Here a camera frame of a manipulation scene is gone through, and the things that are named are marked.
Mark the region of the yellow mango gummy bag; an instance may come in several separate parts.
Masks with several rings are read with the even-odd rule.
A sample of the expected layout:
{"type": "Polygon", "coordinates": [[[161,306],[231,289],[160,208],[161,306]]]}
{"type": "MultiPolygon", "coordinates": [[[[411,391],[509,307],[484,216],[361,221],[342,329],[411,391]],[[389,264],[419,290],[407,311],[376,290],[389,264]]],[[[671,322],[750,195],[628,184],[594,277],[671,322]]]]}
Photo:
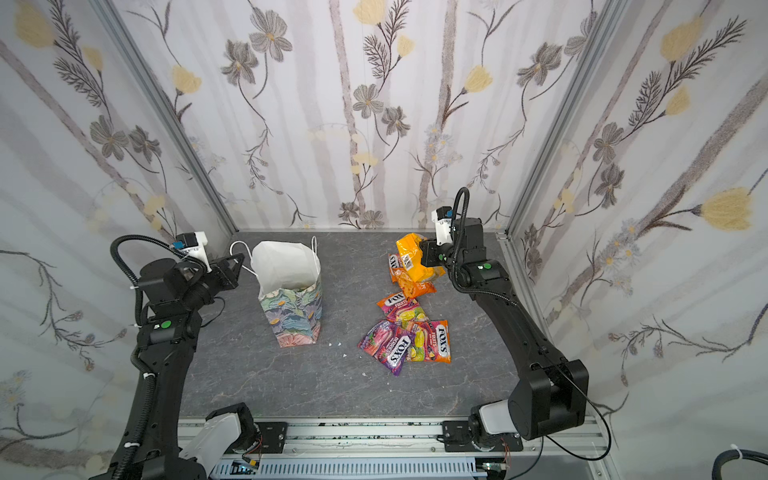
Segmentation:
{"type": "Polygon", "coordinates": [[[441,266],[427,267],[421,263],[424,254],[420,248],[420,243],[423,240],[425,237],[422,235],[409,233],[396,242],[403,268],[410,279],[417,283],[431,282],[446,273],[446,270],[441,266]]]}

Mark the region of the orange corn chips bag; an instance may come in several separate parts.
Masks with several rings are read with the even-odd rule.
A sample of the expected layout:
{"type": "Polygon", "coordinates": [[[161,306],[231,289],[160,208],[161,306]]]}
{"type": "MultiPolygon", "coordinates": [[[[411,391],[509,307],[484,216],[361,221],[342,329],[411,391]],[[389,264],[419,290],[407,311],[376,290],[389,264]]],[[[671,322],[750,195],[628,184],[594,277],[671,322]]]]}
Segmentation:
{"type": "Polygon", "coordinates": [[[399,285],[407,299],[415,299],[422,295],[437,292],[437,289],[431,282],[416,282],[410,278],[404,269],[396,269],[394,271],[394,281],[399,285]]]}

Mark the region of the floral white paper bag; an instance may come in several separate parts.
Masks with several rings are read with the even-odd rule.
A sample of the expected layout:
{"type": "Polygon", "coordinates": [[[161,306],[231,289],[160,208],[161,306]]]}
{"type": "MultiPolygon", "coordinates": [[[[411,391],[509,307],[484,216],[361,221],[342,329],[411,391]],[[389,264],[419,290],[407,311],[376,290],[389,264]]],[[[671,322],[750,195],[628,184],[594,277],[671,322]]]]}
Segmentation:
{"type": "Polygon", "coordinates": [[[279,346],[316,343],[323,314],[317,238],[309,245],[262,241],[254,247],[236,240],[229,252],[246,255],[243,268],[258,280],[258,300],[279,346]]]}

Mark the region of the orange Fox's candy bag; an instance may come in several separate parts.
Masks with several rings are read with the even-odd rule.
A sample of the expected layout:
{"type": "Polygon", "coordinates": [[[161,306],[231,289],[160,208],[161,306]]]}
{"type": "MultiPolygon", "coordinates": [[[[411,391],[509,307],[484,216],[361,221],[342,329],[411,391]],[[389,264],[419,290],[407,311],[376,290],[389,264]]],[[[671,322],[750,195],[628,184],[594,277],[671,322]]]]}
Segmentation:
{"type": "Polygon", "coordinates": [[[414,341],[408,352],[408,361],[438,363],[452,361],[447,321],[412,322],[408,330],[414,334],[414,341]]]}

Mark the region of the purple Fox's candy bag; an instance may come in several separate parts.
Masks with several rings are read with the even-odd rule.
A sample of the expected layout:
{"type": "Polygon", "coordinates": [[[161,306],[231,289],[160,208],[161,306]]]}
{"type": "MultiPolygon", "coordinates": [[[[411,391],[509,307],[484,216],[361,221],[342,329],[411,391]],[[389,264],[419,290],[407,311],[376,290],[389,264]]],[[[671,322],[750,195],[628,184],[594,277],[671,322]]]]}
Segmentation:
{"type": "Polygon", "coordinates": [[[358,343],[358,348],[399,376],[415,335],[389,320],[375,324],[358,343]]]}

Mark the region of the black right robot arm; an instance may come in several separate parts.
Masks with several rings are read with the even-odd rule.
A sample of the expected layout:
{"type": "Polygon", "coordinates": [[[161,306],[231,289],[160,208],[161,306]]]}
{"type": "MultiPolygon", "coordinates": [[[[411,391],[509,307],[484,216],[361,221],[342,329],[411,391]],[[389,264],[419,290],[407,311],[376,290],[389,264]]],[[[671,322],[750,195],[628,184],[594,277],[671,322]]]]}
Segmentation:
{"type": "Polygon", "coordinates": [[[451,206],[434,212],[436,237],[419,242],[420,263],[442,267],[453,287],[477,303],[506,345],[518,383],[509,398],[472,409],[472,442],[486,447],[504,437],[546,437],[581,426],[589,373],[568,360],[544,335],[514,292],[509,273],[487,257],[482,221],[468,215],[470,192],[458,190],[451,206]]]}

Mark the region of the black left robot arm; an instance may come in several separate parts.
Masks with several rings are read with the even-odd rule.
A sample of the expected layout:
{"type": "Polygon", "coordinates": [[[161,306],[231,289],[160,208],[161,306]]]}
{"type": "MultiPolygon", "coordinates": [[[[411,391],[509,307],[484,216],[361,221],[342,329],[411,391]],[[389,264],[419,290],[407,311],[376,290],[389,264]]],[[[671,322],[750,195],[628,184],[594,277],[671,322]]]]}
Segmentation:
{"type": "Polygon", "coordinates": [[[130,361],[138,384],[104,479],[206,479],[224,453],[215,446],[185,453],[178,444],[184,383],[202,330],[200,311],[237,287],[245,259],[237,253],[205,262],[191,253],[201,244],[186,233],[172,244],[128,234],[110,245],[113,261],[135,291],[138,333],[130,361]],[[170,255],[134,273],[120,254],[129,241],[157,245],[170,255]]]}

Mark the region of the red Fox's candy bag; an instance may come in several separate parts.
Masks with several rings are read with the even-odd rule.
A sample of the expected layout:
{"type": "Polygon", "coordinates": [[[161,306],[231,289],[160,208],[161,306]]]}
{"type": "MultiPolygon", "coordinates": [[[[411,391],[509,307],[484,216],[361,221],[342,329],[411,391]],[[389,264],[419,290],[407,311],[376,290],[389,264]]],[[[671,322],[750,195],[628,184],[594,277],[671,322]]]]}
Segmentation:
{"type": "Polygon", "coordinates": [[[391,281],[396,283],[398,281],[398,273],[402,270],[400,256],[398,254],[390,254],[388,256],[388,268],[391,277],[391,281]]]}

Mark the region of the pink-yellow Fox's candy bag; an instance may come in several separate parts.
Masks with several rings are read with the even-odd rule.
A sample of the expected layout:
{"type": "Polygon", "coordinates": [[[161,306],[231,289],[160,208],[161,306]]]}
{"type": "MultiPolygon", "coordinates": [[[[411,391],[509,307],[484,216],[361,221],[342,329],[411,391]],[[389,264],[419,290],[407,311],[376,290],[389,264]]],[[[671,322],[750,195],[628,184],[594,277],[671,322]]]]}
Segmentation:
{"type": "Polygon", "coordinates": [[[416,298],[407,298],[404,293],[392,294],[377,303],[386,319],[402,328],[411,329],[418,322],[427,322],[428,317],[416,298]]]}

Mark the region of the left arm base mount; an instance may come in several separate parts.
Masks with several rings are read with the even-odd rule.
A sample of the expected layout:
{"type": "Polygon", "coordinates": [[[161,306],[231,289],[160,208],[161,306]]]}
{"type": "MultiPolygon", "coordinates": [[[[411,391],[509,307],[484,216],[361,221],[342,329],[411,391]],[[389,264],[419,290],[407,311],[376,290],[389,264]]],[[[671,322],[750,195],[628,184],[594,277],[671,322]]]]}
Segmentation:
{"type": "Polygon", "coordinates": [[[179,457],[200,465],[207,475],[227,454],[237,455],[251,466],[247,459],[251,453],[282,454],[287,430],[284,421],[256,421],[241,402],[209,413],[201,430],[181,448],[179,457]]]}

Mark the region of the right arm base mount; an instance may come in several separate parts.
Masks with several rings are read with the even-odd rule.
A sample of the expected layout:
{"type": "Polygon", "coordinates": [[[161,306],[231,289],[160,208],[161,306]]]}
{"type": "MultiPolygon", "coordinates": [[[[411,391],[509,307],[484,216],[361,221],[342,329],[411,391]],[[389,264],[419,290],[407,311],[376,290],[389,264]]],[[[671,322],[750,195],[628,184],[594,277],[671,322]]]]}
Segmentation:
{"type": "Polygon", "coordinates": [[[467,420],[445,420],[436,440],[446,452],[514,453],[523,450],[522,437],[513,424],[508,401],[473,407],[467,420]]]}

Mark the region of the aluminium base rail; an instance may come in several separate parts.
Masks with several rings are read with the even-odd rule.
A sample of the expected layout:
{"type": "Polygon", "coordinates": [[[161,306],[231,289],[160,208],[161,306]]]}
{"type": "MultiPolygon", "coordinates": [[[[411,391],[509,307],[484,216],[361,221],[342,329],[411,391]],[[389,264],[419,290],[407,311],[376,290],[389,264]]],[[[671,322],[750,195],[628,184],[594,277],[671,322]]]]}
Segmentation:
{"type": "Polygon", "coordinates": [[[416,417],[260,417],[254,421],[266,432],[271,424],[283,431],[257,450],[262,462],[303,461],[329,464],[324,474],[335,468],[338,475],[353,461],[385,459],[465,458],[489,462],[511,461],[537,455],[573,457],[548,439],[527,441],[513,434],[497,447],[478,449],[470,440],[465,416],[416,417]]]}

